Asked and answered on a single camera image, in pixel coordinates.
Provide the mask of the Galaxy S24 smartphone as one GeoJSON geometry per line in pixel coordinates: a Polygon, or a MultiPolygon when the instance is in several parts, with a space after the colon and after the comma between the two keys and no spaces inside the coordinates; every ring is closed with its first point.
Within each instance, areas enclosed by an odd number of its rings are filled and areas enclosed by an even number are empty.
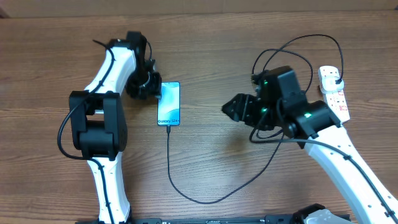
{"type": "Polygon", "coordinates": [[[180,124],[180,83],[162,82],[162,97],[158,102],[157,124],[178,126],[180,124]]]}

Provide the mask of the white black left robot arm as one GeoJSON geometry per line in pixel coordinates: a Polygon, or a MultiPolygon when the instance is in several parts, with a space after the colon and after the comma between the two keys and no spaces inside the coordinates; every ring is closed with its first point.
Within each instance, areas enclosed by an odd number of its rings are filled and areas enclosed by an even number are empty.
{"type": "Polygon", "coordinates": [[[57,145],[65,157],[86,161],[91,169],[99,201],[94,222],[133,223],[122,172],[128,132],[121,95],[160,99],[162,78],[146,54],[152,47],[140,32],[129,31],[125,39],[111,39],[103,46],[105,59],[93,81],[83,91],[70,93],[57,145]]]}

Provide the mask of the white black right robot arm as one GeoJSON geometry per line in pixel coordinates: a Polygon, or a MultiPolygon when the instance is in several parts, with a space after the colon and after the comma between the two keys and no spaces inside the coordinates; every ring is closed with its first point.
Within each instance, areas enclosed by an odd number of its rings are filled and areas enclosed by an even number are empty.
{"type": "Polygon", "coordinates": [[[254,130],[280,127],[327,173],[359,223],[397,223],[397,199],[367,165],[324,101],[308,102],[294,70],[283,66],[252,76],[256,95],[237,94],[221,110],[254,130]]]}

